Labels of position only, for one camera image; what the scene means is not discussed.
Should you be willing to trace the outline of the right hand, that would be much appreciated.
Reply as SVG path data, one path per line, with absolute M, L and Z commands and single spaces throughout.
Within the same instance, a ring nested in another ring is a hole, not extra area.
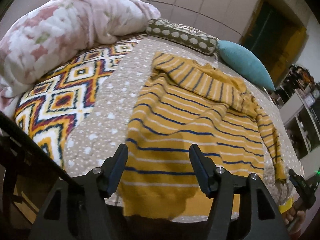
M 285 225 L 292 222 L 294 219 L 296 219 L 296 223 L 292 227 L 291 230 L 289 230 L 289 235 L 296 235 L 300 233 L 301 227 L 305 221 L 306 217 L 306 211 L 305 210 L 298 210 L 297 203 L 294 202 L 293 206 L 281 214 L 283 221 Z

